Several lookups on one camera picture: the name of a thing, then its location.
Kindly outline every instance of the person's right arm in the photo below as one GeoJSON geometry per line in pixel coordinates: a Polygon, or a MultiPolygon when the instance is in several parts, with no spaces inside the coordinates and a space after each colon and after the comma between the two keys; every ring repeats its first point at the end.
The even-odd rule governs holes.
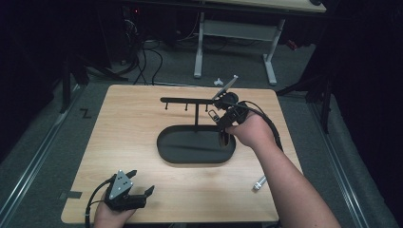
{"type": "Polygon", "coordinates": [[[278,148],[262,117],[250,112],[243,124],[226,131],[255,151],[283,227],[340,227],[314,186],[278,148]]]}

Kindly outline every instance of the forearm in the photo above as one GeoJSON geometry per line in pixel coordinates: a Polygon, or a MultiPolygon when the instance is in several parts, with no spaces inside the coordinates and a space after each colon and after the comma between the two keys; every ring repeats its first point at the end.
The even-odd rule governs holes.
{"type": "Polygon", "coordinates": [[[284,227],[339,227],[317,190],[274,143],[261,143],[253,149],[284,227]]]}

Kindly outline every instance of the metal strip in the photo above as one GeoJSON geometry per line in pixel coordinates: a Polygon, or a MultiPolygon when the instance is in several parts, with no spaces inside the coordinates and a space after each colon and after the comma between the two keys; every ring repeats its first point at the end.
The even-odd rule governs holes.
{"type": "Polygon", "coordinates": [[[315,104],[308,103],[308,107],[315,117],[315,122],[317,124],[317,128],[320,131],[320,134],[322,136],[323,141],[325,141],[325,144],[327,146],[328,150],[328,155],[330,158],[330,162],[332,165],[332,168],[335,172],[335,176],[338,182],[338,185],[340,186],[341,193],[343,194],[344,199],[346,200],[346,204],[350,210],[350,214],[353,217],[355,227],[370,227],[368,225],[367,220],[365,219],[365,216],[361,210],[361,207],[359,205],[358,199],[355,194],[355,190],[353,189],[352,185],[350,184],[346,173],[344,172],[343,166],[341,165],[340,160],[338,159],[336,150],[332,144],[332,141],[329,137],[328,134],[326,134],[322,126],[320,124],[320,114],[319,111],[317,110],[317,107],[315,104]]]}
{"type": "Polygon", "coordinates": [[[27,167],[24,174],[21,176],[20,180],[15,185],[14,189],[12,190],[9,198],[7,199],[6,203],[3,205],[0,211],[0,227],[7,227],[11,218],[15,211],[18,208],[21,200],[24,198],[24,195],[28,192],[30,185],[35,180],[36,175],[38,174],[39,170],[42,167],[42,164],[45,162],[49,154],[49,147],[53,142],[54,137],[56,136],[57,132],[59,131],[62,123],[66,119],[68,112],[71,110],[72,105],[76,102],[78,97],[82,94],[84,88],[76,85],[73,88],[72,93],[72,101],[70,106],[66,109],[64,113],[61,113],[57,118],[56,122],[50,128],[49,132],[45,136],[44,140],[42,141],[41,145],[39,146],[38,150],[36,151],[35,156],[33,157],[32,161],[30,162],[29,166],[27,167]]]}

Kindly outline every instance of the person's right hand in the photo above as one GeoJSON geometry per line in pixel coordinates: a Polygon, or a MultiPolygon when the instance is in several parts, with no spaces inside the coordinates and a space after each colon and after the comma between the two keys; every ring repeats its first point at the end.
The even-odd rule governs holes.
{"type": "Polygon", "coordinates": [[[225,131],[235,135],[242,144],[257,148],[260,144],[275,143],[269,125],[258,114],[249,111],[244,123],[227,127],[225,131]]]}

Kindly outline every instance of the hand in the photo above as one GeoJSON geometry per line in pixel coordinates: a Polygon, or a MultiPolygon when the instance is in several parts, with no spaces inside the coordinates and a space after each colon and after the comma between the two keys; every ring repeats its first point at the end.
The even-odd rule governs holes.
{"type": "Polygon", "coordinates": [[[103,201],[101,201],[95,212],[94,227],[121,228],[135,212],[135,209],[123,212],[112,211],[103,201]]]}
{"type": "Polygon", "coordinates": [[[275,143],[269,125],[258,114],[249,111],[244,123],[225,129],[229,134],[237,136],[240,142],[255,149],[261,143],[275,143]]]}

